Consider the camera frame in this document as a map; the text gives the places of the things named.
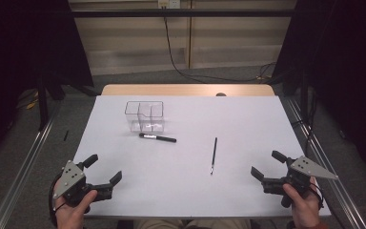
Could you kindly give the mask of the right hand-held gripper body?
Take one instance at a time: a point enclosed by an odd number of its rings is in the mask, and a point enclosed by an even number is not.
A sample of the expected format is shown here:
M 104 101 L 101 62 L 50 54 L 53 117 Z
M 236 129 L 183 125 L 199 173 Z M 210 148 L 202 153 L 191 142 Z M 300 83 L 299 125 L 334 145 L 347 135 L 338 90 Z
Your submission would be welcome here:
M 338 179 L 338 175 L 335 175 L 305 156 L 301 156 L 297 159 L 287 157 L 285 164 L 288 168 L 285 177 L 264 177 L 261 182 L 264 193 L 282 196 L 281 205 L 284 208 L 289 208 L 293 203 L 292 199 L 283 190 L 283 185 L 285 183 L 293 186 L 297 192 L 303 196 L 306 192 L 312 191 L 310 183 L 311 177 L 321 177 L 333 180 Z M 324 197 L 317 192 L 315 192 L 315 194 L 319 198 L 319 208 L 322 208 Z

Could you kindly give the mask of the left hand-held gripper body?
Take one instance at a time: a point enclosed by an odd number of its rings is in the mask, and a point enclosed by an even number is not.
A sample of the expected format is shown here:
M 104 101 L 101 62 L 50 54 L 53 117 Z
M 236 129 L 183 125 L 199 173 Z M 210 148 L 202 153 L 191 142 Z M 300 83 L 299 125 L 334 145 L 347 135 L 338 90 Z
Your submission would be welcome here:
M 106 184 L 92 185 L 86 181 L 86 175 L 82 162 L 75 164 L 69 160 L 59 177 L 59 184 L 52 194 L 53 199 L 64 198 L 72 207 L 77 206 L 84 196 L 91 190 L 97 192 L 94 201 L 102 201 L 112 198 L 113 186 Z

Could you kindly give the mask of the thin black brush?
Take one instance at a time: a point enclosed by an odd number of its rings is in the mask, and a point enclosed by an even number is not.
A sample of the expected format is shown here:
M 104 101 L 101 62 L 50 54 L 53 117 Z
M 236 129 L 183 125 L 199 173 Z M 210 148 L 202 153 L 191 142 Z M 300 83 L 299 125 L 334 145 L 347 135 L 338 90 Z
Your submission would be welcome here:
M 210 171 L 211 176 L 214 174 L 214 165 L 215 165 L 217 141 L 218 141 L 218 138 L 215 137 L 214 138 L 214 144 L 213 144 L 213 157 L 212 157 L 211 171 Z

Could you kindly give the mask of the clear plastic organizer box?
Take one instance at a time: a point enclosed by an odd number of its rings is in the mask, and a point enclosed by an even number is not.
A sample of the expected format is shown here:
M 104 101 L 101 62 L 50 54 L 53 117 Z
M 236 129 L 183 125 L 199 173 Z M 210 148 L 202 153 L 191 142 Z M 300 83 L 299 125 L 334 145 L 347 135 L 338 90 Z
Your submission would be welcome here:
M 164 131 L 162 101 L 128 101 L 125 116 L 132 132 L 162 133 Z

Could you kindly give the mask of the person's right hand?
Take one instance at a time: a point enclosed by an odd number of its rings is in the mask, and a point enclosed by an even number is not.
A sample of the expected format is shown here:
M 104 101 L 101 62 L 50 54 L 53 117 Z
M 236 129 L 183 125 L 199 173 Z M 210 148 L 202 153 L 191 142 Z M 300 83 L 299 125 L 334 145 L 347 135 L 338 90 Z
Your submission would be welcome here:
M 310 178 L 312 191 L 301 196 L 290 184 L 285 183 L 283 190 L 292 199 L 292 216 L 296 226 L 314 226 L 322 222 L 319 217 L 319 198 L 315 191 L 315 178 Z

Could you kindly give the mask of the person's left hand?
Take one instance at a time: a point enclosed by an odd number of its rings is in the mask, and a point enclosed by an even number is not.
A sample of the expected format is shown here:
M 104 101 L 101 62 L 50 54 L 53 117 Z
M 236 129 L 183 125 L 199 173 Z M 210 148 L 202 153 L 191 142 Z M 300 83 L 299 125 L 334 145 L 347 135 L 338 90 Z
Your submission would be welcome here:
M 54 202 L 57 229 L 83 229 L 84 214 L 97 196 L 95 190 L 89 191 L 75 207 L 69 206 L 64 198 Z

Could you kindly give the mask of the white table mat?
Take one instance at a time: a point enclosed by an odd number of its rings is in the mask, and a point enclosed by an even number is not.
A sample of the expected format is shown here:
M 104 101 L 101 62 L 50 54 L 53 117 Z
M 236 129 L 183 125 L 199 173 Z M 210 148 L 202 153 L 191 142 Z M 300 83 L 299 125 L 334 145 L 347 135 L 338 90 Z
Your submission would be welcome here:
M 74 157 L 92 154 L 87 181 L 102 184 L 117 172 L 112 199 L 96 202 L 93 217 L 263 218 L 287 217 L 281 198 L 263 192 L 251 175 L 284 177 L 272 151 L 297 158 L 302 150 L 276 96 L 162 96 L 163 134 L 176 143 L 143 139 L 125 116 L 128 96 L 96 98 Z M 213 175 L 214 138 L 217 148 Z

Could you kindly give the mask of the person's legs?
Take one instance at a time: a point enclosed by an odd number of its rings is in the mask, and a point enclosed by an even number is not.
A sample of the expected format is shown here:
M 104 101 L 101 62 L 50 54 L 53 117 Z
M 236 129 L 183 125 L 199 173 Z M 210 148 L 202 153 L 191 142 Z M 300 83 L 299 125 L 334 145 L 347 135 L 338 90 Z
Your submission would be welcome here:
M 252 229 L 249 219 L 138 219 L 133 229 Z

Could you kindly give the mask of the wooden table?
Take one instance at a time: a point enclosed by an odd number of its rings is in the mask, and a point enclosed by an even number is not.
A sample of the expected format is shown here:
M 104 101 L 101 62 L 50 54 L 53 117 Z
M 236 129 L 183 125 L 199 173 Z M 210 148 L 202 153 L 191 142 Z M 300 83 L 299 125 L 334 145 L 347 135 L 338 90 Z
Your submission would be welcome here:
M 103 95 L 274 96 L 264 84 L 109 84 Z

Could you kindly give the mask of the dark curtain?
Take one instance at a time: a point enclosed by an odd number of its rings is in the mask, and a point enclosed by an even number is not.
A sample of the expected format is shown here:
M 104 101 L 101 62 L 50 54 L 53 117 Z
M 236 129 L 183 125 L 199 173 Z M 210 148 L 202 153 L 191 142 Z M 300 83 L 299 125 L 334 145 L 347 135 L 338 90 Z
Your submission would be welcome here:
M 366 162 L 366 0 L 296 0 L 273 79 L 312 86 Z
M 69 0 L 0 0 L 0 139 L 18 96 L 41 82 L 53 97 L 93 84 Z

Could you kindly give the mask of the metal floor rail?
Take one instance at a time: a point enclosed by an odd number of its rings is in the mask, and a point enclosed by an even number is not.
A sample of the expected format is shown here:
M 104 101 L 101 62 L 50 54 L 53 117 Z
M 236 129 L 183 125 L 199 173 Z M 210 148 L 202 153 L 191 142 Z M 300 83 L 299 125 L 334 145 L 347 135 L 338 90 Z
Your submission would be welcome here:
M 0 203 L 0 229 L 6 228 L 13 209 L 20 198 L 25 184 L 30 176 L 31 169 L 51 132 L 51 127 L 60 111 L 61 105 L 61 101 L 54 103 L 53 110 L 49 115 L 48 121 L 43 126 L 42 130 L 37 133 L 36 138 L 33 141 L 24 162 L 22 163 L 22 166 L 16 174 L 14 181 L 11 183 L 11 186 L 5 197 Z
M 301 116 L 301 109 L 297 101 L 294 98 L 281 97 L 281 102 L 301 146 L 302 153 L 318 165 L 338 175 L 334 164 L 327 156 L 312 128 L 305 123 Z M 341 178 L 338 180 L 319 178 L 318 183 L 324 196 L 326 209 L 331 211 L 341 229 L 366 229 L 366 222 Z

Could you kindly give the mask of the black stand post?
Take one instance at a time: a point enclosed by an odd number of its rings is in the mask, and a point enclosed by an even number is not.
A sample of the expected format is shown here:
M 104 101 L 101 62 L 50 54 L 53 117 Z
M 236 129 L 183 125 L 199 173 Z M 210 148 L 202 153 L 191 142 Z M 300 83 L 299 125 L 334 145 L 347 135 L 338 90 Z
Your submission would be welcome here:
M 300 111 L 304 124 L 309 124 L 308 117 L 308 65 L 302 71 L 302 83 L 300 87 Z
M 38 91 L 38 102 L 39 102 L 39 111 L 40 111 L 39 130 L 42 131 L 45 128 L 45 126 L 47 125 L 48 120 L 49 120 L 46 88 L 45 88 L 44 79 L 42 76 L 39 76 L 37 79 L 37 91 Z

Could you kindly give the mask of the black metal frame bar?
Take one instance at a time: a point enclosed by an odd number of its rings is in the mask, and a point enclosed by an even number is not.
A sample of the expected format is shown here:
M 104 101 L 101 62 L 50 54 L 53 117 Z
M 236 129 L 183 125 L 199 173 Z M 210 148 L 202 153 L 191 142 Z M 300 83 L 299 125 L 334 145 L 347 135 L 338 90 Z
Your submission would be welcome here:
M 80 18 L 94 17 L 291 17 L 295 10 L 73 10 Z

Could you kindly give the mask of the white wall outlet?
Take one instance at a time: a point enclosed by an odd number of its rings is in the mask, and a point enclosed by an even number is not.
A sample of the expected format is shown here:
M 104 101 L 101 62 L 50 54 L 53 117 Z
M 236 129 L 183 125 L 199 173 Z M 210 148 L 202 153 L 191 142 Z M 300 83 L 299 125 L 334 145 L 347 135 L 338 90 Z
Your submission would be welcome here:
M 179 9 L 181 7 L 180 0 L 157 0 L 160 9 Z

